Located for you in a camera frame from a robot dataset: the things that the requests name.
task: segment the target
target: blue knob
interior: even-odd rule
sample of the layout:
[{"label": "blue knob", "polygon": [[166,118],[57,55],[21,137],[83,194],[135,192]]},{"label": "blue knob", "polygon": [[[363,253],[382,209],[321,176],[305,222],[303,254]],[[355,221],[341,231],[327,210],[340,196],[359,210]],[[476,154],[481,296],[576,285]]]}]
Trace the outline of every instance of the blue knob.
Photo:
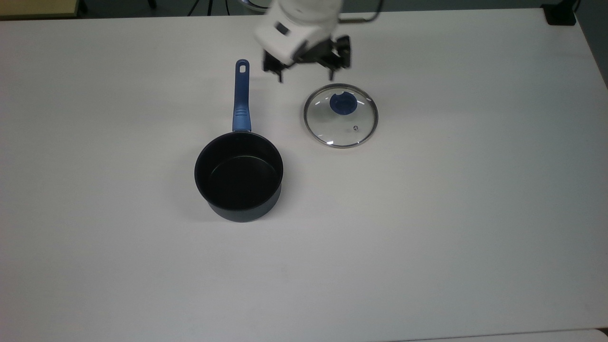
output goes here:
[{"label": "blue knob", "polygon": [[333,94],[330,98],[331,109],[340,115],[349,115],[357,109],[357,98],[348,91]]}]

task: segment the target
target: saucepan handle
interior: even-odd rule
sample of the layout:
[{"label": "saucepan handle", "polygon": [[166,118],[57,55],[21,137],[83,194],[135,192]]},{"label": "saucepan handle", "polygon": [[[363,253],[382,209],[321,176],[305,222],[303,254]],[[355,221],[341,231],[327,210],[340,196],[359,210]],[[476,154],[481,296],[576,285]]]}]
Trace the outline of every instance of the saucepan handle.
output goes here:
[{"label": "saucepan handle", "polygon": [[233,132],[251,132],[249,117],[249,62],[238,60],[234,82]]}]

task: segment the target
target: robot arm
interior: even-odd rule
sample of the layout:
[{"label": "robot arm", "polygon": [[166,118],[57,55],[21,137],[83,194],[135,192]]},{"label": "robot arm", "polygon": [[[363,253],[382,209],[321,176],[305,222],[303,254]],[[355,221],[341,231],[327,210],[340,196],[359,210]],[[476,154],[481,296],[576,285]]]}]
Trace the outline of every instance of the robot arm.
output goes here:
[{"label": "robot arm", "polygon": [[278,75],[296,63],[319,63],[330,70],[350,67],[350,39],[331,34],[342,0],[275,0],[255,30],[264,49],[264,71]]}]

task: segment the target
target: glass lid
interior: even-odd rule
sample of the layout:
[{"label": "glass lid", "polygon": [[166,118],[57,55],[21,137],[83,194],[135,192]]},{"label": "glass lid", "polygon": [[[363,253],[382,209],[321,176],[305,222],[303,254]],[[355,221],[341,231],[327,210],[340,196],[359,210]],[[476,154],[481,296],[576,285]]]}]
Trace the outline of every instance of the glass lid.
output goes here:
[{"label": "glass lid", "polygon": [[315,91],[304,106],[306,127],[326,145],[347,148],[366,141],[378,125],[378,109],[363,90],[343,84]]}]

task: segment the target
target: black saucepan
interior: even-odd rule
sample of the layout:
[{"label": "black saucepan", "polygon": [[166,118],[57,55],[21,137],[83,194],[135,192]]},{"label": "black saucepan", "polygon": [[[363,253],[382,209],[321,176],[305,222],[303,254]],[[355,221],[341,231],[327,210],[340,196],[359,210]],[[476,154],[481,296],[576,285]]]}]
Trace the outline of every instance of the black saucepan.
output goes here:
[{"label": "black saucepan", "polygon": [[235,222],[264,216],[281,194],[281,155],[266,138],[251,133],[247,60],[236,65],[232,132],[217,137],[202,150],[194,178],[209,206]]}]

